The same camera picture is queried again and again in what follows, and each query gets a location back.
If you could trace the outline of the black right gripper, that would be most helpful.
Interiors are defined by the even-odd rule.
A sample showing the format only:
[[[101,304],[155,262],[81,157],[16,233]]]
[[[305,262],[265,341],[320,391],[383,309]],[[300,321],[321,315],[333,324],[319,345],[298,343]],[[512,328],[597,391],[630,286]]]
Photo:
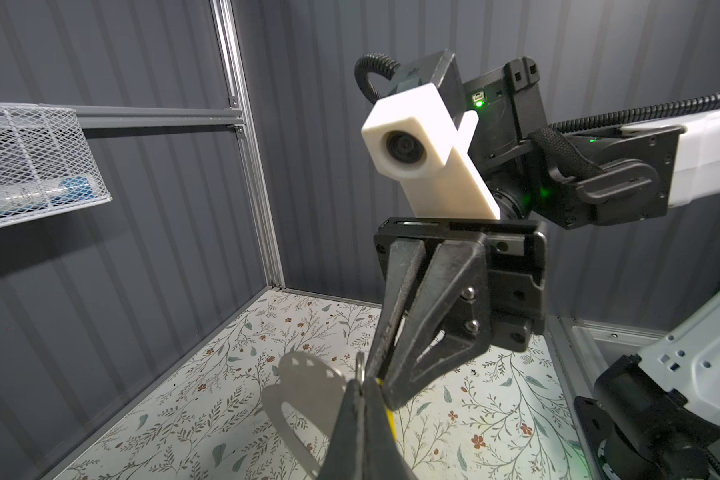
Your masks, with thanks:
[[[390,410],[489,346],[522,352],[543,332],[539,224],[391,218],[374,243],[386,286],[365,375]]]

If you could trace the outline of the black left gripper left fingers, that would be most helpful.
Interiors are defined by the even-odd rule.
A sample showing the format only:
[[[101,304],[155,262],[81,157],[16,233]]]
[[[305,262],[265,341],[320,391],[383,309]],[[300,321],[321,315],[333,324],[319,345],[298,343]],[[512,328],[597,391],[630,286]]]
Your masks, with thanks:
[[[346,387],[335,428],[318,480],[361,479],[364,462],[365,400],[361,384]]]

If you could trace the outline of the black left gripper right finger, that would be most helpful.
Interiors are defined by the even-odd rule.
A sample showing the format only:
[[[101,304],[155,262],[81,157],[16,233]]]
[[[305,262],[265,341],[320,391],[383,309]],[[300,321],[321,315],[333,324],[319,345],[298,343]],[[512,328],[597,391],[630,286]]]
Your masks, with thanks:
[[[367,378],[362,385],[362,394],[365,402],[362,478],[415,479],[397,448],[377,380]]]

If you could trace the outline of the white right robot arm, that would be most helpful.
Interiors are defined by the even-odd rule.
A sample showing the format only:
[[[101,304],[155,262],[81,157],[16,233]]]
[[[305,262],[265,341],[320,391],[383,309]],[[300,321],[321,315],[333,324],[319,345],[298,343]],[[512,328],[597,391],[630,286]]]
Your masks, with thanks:
[[[363,374],[389,410],[543,332],[546,222],[619,225],[720,193],[720,92],[549,123],[527,57],[463,81],[449,50],[370,53],[354,76],[369,155],[413,212],[374,238],[385,293]],[[720,292],[575,405],[609,479],[720,477]]]

